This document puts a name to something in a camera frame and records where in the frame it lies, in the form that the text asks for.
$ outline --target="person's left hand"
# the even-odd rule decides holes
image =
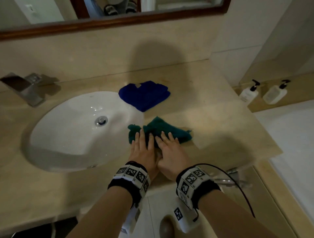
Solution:
[[[131,144],[131,154],[129,161],[135,161],[143,165],[148,172],[150,181],[153,181],[159,170],[157,167],[160,156],[155,157],[154,136],[149,134],[148,147],[146,148],[145,133],[141,129],[135,134],[135,141]]]

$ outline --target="person's left forearm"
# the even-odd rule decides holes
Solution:
[[[111,187],[67,238],[117,238],[131,206],[132,196],[126,189]]]

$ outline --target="forearm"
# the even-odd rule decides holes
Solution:
[[[126,189],[109,188],[67,238],[117,238],[131,205],[132,196]]]
[[[213,190],[201,197],[198,207],[218,238],[277,238],[223,192]]]

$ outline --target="person's right forearm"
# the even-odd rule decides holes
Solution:
[[[198,207],[218,238],[278,238],[219,190],[201,197]]]

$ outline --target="hand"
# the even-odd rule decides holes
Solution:
[[[168,136],[169,139],[164,132],[161,132],[162,140],[158,136],[155,137],[163,155],[163,158],[158,162],[158,168],[168,179],[175,181],[179,173],[193,164],[180,146],[178,138],[174,139],[171,132]]]
[[[146,148],[145,133],[141,129],[140,133],[137,132],[135,134],[135,141],[132,141],[129,161],[135,161],[143,165],[147,169],[150,181],[153,181],[159,172],[157,167],[158,160],[158,157],[155,159],[153,134],[149,134],[148,147]]]

